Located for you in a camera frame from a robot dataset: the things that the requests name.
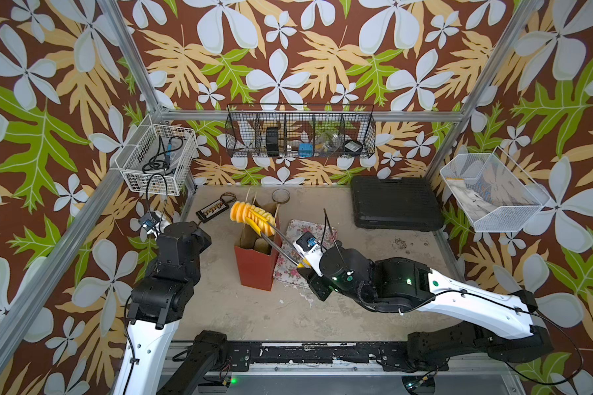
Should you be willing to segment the clear tape roll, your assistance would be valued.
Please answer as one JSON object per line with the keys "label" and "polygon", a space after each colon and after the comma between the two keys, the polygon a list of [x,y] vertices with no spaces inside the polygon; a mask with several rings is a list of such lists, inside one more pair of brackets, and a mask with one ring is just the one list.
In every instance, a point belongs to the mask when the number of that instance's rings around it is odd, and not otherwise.
{"label": "clear tape roll", "polygon": [[277,204],[286,204],[291,199],[291,194],[287,189],[275,189],[271,194],[271,199]]}

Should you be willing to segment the red brown paper bag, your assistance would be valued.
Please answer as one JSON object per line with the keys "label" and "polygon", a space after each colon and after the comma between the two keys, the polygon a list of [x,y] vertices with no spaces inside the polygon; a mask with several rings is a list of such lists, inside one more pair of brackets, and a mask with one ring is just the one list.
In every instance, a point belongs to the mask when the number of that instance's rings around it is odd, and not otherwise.
{"label": "red brown paper bag", "polygon": [[[274,215],[278,228],[278,204],[262,206],[265,211]],[[262,237],[258,236],[248,225],[241,225],[239,239],[235,243],[235,255],[240,276],[240,284],[262,291],[271,291],[273,271],[278,259],[278,251],[274,250]],[[278,235],[273,241],[280,247],[282,242]]]}

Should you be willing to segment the blue small box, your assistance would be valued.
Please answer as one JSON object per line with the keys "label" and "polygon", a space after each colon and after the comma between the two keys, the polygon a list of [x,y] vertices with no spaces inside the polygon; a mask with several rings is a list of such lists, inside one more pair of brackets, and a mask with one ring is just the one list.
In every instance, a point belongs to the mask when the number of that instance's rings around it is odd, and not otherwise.
{"label": "blue small box", "polygon": [[309,158],[314,156],[314,146],[311,143],[301,143],[298,148],[300,158]]}

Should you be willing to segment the yellow handled metal tongs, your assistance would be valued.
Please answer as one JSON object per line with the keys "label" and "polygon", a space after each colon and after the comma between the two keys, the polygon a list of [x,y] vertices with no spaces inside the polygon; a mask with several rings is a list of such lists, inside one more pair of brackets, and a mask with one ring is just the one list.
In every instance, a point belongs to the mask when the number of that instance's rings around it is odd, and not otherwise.
{"label": "yellow handled metal tongs", "polygon": [[296,268],[303,268],[302,262],[294,259],[289,253],[286,253],[273,241],[273,236],[278,235],[281,240],[284,235],[271,223],[268,217],[262,216],[259,212],[249,211],[244,216],[244,222],[247,224],[258,236],[262,237],[274,250],[278,251],[288,262]]}

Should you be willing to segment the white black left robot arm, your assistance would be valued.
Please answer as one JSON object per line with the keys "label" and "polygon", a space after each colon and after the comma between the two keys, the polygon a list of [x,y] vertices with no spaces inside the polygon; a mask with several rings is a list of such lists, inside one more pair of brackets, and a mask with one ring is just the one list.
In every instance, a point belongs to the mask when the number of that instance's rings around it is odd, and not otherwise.
{"label": "white black left robot arm", "polygon": [[200,255],[211,243],[195,222],[168,225],[156,238],[156,258],[128,298],[127,344],[113,394],[191,394],[217,362],[219,346],[202,343],[159,386],[166,354],[201,278]]}

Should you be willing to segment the ridged yellow striped bread loaf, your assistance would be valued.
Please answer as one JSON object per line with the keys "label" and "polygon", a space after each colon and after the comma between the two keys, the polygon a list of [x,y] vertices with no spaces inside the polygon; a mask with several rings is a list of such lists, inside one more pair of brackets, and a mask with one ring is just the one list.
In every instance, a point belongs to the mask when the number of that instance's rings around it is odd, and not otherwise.
{"label": "ridged yellow striped bread loaf", "polygon": [[248,225],[259,236],[275,235],[275,217],[261,207],[248,202],[234,202],[229,216],[232,222]]}

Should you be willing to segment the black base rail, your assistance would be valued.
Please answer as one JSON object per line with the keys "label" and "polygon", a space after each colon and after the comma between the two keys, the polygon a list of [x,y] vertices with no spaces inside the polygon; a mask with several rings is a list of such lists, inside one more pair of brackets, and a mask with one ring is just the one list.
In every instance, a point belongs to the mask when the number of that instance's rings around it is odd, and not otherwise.
{"label": "black base rail", "polygon": [[408,342],[234,342],[227,335],[203,331],[189,347],[172,357],[181,365],[159,394],[191,394],[201,384],[228,387],[233,373],[247,372],[252,365],[331,365],[375,362],[385,371],[425,372],[432,378],[448,366],[447,357],[430,360],[411,353]]}

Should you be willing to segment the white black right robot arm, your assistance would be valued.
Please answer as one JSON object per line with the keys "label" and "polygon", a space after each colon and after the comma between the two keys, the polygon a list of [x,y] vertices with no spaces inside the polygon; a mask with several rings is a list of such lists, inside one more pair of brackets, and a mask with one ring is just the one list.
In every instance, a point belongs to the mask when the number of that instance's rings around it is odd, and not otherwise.
{"label": "white black right robot arm", "polygon": [[320,301],[335,292],[372,313],[428,312],[459,319],[446,329],[408,335],[403,352],[408,370],[477,352],[524,363],[553,350],[548,329],[534,319],[535,298],[524,289],[500,295],[408,258],[372,261],[341,245],[294,248],[300,257],[298,272]]}

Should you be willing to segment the black power strip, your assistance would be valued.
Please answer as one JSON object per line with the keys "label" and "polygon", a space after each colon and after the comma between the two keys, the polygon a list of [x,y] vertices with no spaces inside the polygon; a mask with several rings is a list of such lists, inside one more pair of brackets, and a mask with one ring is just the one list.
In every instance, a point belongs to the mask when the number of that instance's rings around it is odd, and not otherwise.
{"label": "black power strip", "polygon": [[222,199],[219,199],[198,210],[196,216],[202,223],[207,223],[214,219],[214,217],[221,215],[223,212],[227,212],[229,209],[229,204]]}

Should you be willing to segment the black square gadget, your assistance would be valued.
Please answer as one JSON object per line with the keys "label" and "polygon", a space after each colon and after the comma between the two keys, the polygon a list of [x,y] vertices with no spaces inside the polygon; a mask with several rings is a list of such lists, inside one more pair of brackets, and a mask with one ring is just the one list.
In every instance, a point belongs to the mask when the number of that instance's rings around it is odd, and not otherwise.
{"label": "black square gadget", "polygon": [[363,144],[355,140],[346,140],[343,145],[343,153],[349,156],[357,156],[363,152]]}

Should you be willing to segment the black device in basket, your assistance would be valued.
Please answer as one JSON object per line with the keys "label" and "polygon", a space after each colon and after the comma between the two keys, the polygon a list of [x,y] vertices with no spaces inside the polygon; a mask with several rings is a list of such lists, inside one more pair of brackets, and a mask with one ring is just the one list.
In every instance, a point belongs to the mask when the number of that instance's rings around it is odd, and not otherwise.
{"label": "black device in basket", "polygon": [[266,152],[269,157],[279,157],[279,128],[269,127],[265,133]]}

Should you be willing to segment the white mesh basket right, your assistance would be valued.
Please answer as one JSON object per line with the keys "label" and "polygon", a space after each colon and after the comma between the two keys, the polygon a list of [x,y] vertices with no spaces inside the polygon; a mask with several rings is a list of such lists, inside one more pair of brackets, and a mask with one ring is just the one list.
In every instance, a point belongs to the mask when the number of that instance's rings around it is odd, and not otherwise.
{"label": "white mesh basket right", "polygon": [[502,148],[461,153],[440,170],[446,187],[476,232],[514,233],[551,197]]}

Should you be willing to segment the clear glass jar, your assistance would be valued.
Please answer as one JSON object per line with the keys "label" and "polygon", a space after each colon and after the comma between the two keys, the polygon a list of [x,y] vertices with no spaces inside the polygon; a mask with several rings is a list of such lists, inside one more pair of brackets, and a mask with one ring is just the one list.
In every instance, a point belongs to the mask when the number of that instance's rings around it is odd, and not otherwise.
{"label": "clear glass jar", "polygon": [[333,156],[337,154],[342,147],[344,137],[337,131],[324,131],[316,134],[315,154],[316,156]]}

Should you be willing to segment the black plastic tool case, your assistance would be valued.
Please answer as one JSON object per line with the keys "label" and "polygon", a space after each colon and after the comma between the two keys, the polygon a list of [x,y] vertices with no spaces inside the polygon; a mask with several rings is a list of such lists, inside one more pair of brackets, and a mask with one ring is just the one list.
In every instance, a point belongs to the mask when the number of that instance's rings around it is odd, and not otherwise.
{"label": "black plastic tool case", "polygon": [[432,232],[444,226],[441,206],[426,179],[356,176],[350,188],[359,228]]}

